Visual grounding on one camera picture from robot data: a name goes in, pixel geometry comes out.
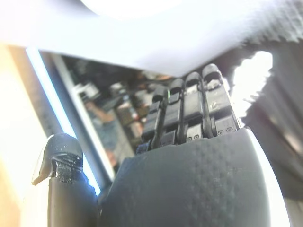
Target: screw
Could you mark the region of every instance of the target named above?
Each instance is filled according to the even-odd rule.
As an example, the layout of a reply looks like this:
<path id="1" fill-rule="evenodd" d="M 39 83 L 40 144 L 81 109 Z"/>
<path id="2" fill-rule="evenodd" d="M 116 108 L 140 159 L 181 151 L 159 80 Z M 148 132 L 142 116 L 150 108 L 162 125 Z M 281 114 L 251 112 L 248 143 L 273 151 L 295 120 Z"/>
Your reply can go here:
<path id="1" fill-rule="evenodd" d="M 232 131 L 232 127 L 226 129 L 226 132 L 231 132 L 231 131 Z"/>

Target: person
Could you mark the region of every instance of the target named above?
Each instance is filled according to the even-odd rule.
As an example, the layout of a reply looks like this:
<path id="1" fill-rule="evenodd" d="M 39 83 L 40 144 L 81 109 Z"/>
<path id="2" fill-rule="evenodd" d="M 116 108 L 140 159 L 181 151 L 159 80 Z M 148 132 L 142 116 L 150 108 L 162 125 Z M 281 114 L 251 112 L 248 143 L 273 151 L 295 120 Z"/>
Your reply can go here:
<path id="1" fill-rule="evenodd" d="M 87 101 L 85 103 L 92 123 L 100 137 L 102 145 L 105 149 L 110 164 L 115 171 L 118 169 L 118 161 L 113 153 L 117 145 L 116 120 L 112 115 L 106 113 L 94 102 Z"/>

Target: blue light strip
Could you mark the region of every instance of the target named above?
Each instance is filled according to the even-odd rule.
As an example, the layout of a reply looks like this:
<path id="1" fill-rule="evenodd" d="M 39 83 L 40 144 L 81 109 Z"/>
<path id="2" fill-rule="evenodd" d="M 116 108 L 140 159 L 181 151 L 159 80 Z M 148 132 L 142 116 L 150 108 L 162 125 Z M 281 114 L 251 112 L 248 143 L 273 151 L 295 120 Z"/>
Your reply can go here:
<path id="1" fill-rule="evenodd" d="M 42 88 L 45 91 L 45 94 L 53 108 L 53 111 L 54 111 L 63 131 L 65 133 L 69 134 L 70 136 L 77 138 L 75 135 L 75 132 L 71 126 L 71 123 L 63 109 L 60 99 L 56 93 L 53 83 L 48 75 L 48 72 L 45 68 L 45 65 L 43 63 L 43 60 L 41 58 L 39 51 L 35 48 L 28 47 L 26 49 L 26 52 L 27 52 L 27 55 L 28 55 L 30 61 L 32 62 L 32 65 L 33 65 L 34 70 L 38 76 L 38 79 L 42 85 Z M 89 179 L 89 184 L 95 188 L 96 195 L 99 195 L 101 192 L 100 188 L 97 184 L 97 181 L 89 166 L 89 163 L 87 162 L 85 155 L 83 157 L 84 157 L 83 171 L 84 171 L 85 175 L 87 176 L 87 178 Z"/>

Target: robotic hand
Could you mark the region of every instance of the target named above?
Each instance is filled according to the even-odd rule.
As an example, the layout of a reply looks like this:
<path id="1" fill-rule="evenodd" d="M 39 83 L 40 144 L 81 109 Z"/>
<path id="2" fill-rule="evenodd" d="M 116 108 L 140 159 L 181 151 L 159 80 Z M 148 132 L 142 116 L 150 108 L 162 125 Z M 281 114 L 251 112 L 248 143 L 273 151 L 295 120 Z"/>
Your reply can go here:
<path id="1" fill-rule="evenodd" d="M 35 226 L 45 209 L 37 226 L 288 227 L 275 175 L 253 133 L 240 129 L 218 68 L 176 79 L 169 94 L 155 90 L 143 143 L 121 165 L 100 212 L 77 141 L 50 138 L 33 179 L 48 200 L 26 200 L 24 220 Z"/>

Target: person's arm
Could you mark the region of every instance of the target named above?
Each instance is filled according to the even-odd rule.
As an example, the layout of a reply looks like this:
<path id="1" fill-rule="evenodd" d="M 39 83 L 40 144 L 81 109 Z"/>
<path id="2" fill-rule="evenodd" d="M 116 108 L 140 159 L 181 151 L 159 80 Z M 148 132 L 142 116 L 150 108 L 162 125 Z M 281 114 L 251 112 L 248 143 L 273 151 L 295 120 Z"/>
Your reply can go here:
<path id="1" fill-rule="evenodd" d="M 102 122 L 111 122 L 114 120 L 110 114 L 97 107 L 93 102 L 86 103 L 86 107 L 91 110 Z"/>

